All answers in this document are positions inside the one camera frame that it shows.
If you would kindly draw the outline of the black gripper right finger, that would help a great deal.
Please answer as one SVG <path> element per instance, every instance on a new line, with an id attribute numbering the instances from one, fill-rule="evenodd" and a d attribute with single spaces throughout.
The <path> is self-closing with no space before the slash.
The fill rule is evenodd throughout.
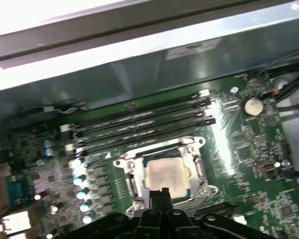
<path id="1" fill-rule="evenodd" d="M 173 208 L 168 188 L 161 190 L 163 223 L 166 239 L 266 239 L 267 234 L 249 226 L 209 213 L 197 220 Z"/>

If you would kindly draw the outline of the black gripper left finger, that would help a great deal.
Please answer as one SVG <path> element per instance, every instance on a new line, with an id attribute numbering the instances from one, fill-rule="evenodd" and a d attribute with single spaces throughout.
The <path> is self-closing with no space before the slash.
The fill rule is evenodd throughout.
<path id="1" fill-rule="evenodd" d="M 76 239 L 161 239 L 162 191 L 149 193 L 149 208 L 132 218 L 111 213 L 74 231 Z"/>

